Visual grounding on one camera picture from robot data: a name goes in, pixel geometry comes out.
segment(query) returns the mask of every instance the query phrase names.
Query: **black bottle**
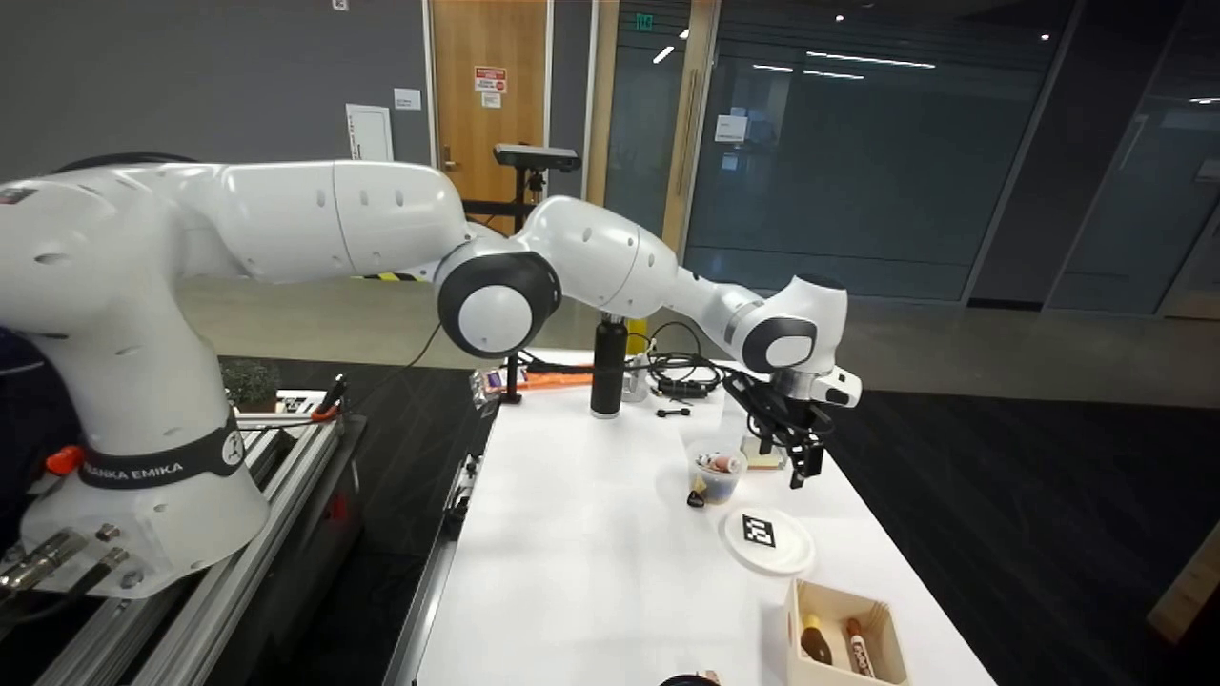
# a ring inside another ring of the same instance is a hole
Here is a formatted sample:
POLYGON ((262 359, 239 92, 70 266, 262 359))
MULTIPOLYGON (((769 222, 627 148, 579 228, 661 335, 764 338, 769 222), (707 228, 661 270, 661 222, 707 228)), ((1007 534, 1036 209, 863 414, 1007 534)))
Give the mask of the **black bottle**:
POLYGON ((597 396, 590 396, 590 409, 600 414, 619 410, 622 371, 627 371, 627 325, 619 317, 603 317, 600 335, 597 335, 597 396))

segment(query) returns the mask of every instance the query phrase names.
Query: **white plate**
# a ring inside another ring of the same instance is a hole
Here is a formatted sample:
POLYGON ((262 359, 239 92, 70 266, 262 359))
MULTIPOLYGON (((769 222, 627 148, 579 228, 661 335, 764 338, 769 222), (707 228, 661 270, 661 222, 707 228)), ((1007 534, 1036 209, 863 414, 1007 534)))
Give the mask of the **white plate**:
POLYGON ((815 550, 800 517, 774 508, 734 508, 721 534, 735 559, 766 575, 805 575, 811 573, 815 550))

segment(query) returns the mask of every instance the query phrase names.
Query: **wooden door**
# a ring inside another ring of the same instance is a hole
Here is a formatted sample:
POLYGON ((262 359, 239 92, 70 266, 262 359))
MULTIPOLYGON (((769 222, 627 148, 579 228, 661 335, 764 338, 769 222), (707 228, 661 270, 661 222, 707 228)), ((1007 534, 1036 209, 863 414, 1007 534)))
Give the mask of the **wooden door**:
POLYGON ((544 143, 544 0, 433 0, 436 148, 463 198, 506 203, 494 143, 544 143))

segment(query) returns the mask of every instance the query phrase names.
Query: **white table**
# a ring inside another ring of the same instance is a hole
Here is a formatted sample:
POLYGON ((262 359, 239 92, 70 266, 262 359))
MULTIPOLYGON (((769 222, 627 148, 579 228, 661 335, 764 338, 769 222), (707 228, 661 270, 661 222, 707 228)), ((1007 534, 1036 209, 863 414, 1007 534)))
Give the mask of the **white table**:
POLYGON ((749 472, 734 501, 691 510, 687 451, 735 404, 719 392, 691 419, 655 419, 665 400, 646 400, 607 419, 589 396, 544 387, 499 409, 421 686, 785 683, 790 578, 727 554, 719 527, 734 501, 810 527, 805 578, 890 601, 917 686, 992 683, 832 456, 800 491, 785 472, 749 472))

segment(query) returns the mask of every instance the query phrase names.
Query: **glass wall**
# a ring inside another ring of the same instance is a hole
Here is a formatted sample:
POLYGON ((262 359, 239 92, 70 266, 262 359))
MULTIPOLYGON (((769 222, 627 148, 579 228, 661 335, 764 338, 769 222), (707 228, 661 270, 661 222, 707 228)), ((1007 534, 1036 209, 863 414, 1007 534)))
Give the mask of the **glass wall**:
POLYGON ((1220 203, 1220 3, 1195 0, 1095 198, 1054 308, 1160 312, 1220 203))
POLYGON ((961 301, 1069 0, 726 0, 687 261, 961 301))
POLYGON ((1220 205, 1184 270, 1184 284, 1162 303, 1168 317, 1220 319, 1220 205))
POLYGON ((622 0, 607 205, 661 232, 691 0, 622 0))

